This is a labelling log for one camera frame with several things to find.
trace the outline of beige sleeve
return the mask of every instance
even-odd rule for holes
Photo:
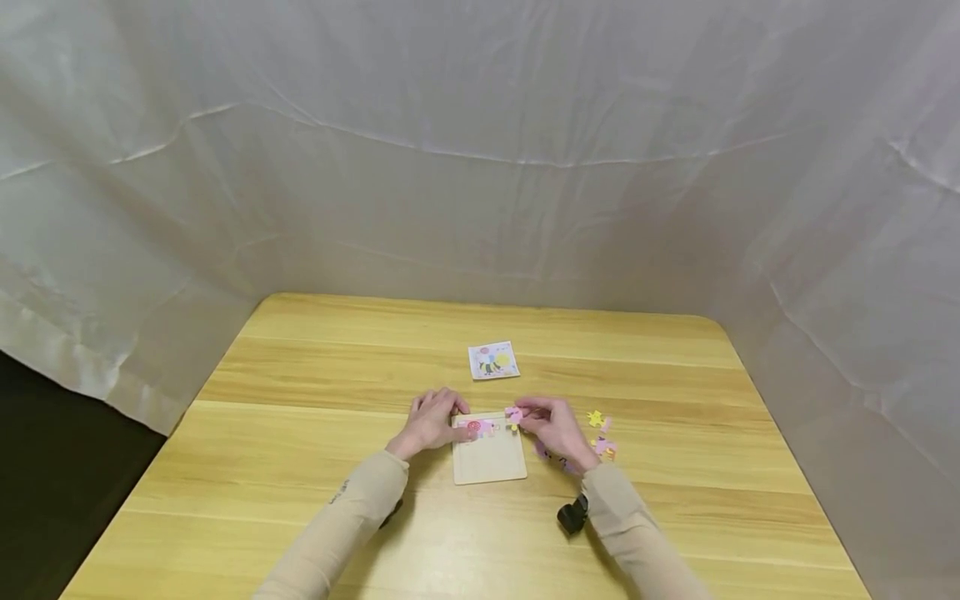
[[[710,598],[620,469],[604,463],[587,471],[583,492],[590,523],[643,600]]]
[[[394,510],[410,466],[381,450],[357,468],[274,566],[254,600],[323,600]]]

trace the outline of puzzle picture card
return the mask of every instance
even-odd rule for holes
[[[473,373],[474,379],[520,376],[514,347],[510,342],[472,346],[467,348],[467,354],[470,360],[470,372]]]

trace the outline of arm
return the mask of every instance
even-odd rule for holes
[[[583,474],[588,517],[604,547],[634,581],[643,600],[705,600],[709,593],[666,540],[633,484],[601,464],[566,400],[526,397],[520,426]]]
[[[582,487],[593,529],[643,600],[710,598],[619,468],[609,463],[591,468]]]
[[[267,576],[254,600],[322,600],[390,515],[407,486],[409,465],[381,450],[353,470]]]
[[[324,600],[353,553],[393,512],[407,486],[407,461],[427,448],[476,438],[465,428],[450,426],[451,415],[469,412],[464,399],[447,388],[414,398],[403,430],[353,470],[253,599]]]

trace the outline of yellow puzzle piece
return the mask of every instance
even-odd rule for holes
[[[600,411],[587,413],[587,416],[590,419],[590,427],[599,427],[603,424],[603,415],[600,414]]]

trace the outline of wooden table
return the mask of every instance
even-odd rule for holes
[[[467,346],[502,340],[522,376],[471,381]],[[63,597],[249,597],[443,385],[474,412],[540,394],[612,415],[616,463],[719,598],[868,597],[714,322],[293,294],[256,310]],[[453,485],[449,448],[415,459],[334,597],[624,597],[597,540],[556,524],[578,483],[524,450],[527,479],[478,486]]]

